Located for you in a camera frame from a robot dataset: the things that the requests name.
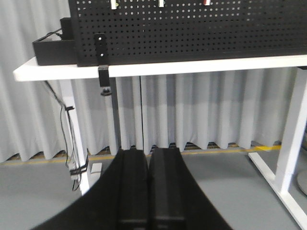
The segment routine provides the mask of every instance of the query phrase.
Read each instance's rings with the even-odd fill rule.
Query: yellow floor line
[[[187,151],[183,152],[182,155],[198,155],[198,154],[214,154],[214,153],[235,153],[235,152],[254,152],[254,151],[270,151],[270,150],[280,150],[281,145],[276,145],[272,147],[268,146],[255,146],[252,149],[216,149],[216,150],[204,150],[204,151]],[[98,160],[109,160],[113,159],[114,156],[90,156],[90,161],[98,161]],[[26,164],[46,164],[46,163],[65,163],[66,159],[52,159],[52,160],[44,160],[44,161],[26,161],[26,162],[5,162],[0,165],[26,165]]]

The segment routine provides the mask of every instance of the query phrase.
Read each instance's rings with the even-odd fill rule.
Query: table leg
[[[277,161],[276,175],[274,175],[258,153],[253,152],[249,154],[251,160],[303,230],[307,230],[307,215],[288,190],[295,171],[306,119],[307,71],[298,69],[284,129],[282,148]]]
[[[66,106],[67,107],[72,106],[73,108],[76,108],[71,80],[60,80],[59,83],[60,83],[60,87],[62,91],[63,101],[66,104]],[[77,111],[76,109],[73,109],[73,110],[70,110],[69,113],[71,117],[71,123],[73,125],[73,135],[75,136],[75,142],[76,142],[75,154],[73,157],[76,163],[76,167],[80,167],[80,166],[85,165],[86,163],[87,150],[83,144]],[[80,190],[81,190],[82,195],[84,195],[90,189],[89,171],[90,170],[88,169],[86,172],[82,173],[81,175]]]

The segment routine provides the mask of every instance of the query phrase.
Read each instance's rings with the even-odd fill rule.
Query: black box
[[[63,21],[65,25],[69,25],[70,23],[67,18],[61,19],[62,26]],[[38,65],[69,65],[77,63],[75,41],[72,36],[70,36],[71,32],[69,32],[67,28],[69,28],[69,26],[65,26],[65,28],[62,29],[63,34],[61,34],[61,40],[51,41],[49,39],[50,36],[61,30],[58,29],[33,42]]]

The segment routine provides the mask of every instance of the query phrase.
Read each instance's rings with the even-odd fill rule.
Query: gray curtain
[[[65,148],[59,106],[41,82],[15,82],[12,71],[34,56],[32,42],[69,14],[66,0],[0,2],[0,162],[16,153],[26,161],[40,151],[50,159]],[[152,145],[171,142],[181,150],[186,142],[202,149],[211,141],[221,148],[229,142],[249,148],[252,140],[273,145],[282,138],[294,76],[295,69],[284,68],[118,78],[115,133],[108,131],[97,80],[73,86],[91,154],[109,146],[111,135],[116,149],[136,145],[148,154]],[[52,85],[59,93],[59,83]]]

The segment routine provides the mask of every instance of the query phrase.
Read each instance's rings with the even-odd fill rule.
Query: table top
[[[113,78],[297,66],[307,66],[307,55],[113,65],[109,66],[109,76]],[[13,73],[16,81],[87,79],[98,78],[98,67],[77,67],[77,65],[39,66],[34,57]]]

